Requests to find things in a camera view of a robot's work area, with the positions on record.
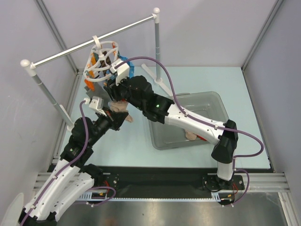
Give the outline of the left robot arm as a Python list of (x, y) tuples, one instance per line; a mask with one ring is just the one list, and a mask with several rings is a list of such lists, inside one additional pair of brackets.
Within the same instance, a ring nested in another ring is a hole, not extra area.
[(92, 122), (82, 116), (76, 120), (69, 142), (56, 167), (34, 198), (23, 207), (19, 217), (22, 226), (55, 226), (66, 210), (86, 191), (103, 190), (100, 203), (116, 195), (106, 183), (103, 171), (86, 161), (93, 145), (108, 131), (119, 130), (128, 112), (106, 111)]

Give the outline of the red reindeer sock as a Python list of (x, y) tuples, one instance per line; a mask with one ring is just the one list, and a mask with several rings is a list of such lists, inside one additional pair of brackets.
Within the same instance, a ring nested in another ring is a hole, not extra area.
[(189, 141), (195, 141), (196, 139), (200, 139), (203, 141), (206, 141), (206, 139), (204, 139), (203, 137), (196, 135), (188, 130), (184, 130), (185, 132), (185, 137), (189, 140)]
[[(110, 109), (113, 112), (126, 112), (126, 113), (128, 113), (127, 106), (128, 106), (127, 101), (112, 101), (110, 103)], [(128, 115), (125, 118), (125, 120), (127, 122), (130, 122), (130, 123), (132, 123), (134, 121), (131, 115)]]

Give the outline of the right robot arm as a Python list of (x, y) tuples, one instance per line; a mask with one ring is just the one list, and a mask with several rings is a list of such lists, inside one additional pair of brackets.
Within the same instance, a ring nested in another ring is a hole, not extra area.
[(217, 184), (228, 189), (234, 183), (234, 151), (238, 143), (237, 125), (232, 120), (215, 121), (184, 109), (176, 99), (156, 94), (142, 75), (108, 80), (104, 86), (113, 101), (127, 101), (150, 121), (192, 132), (214, 145), (211, 157), (217, 161)]

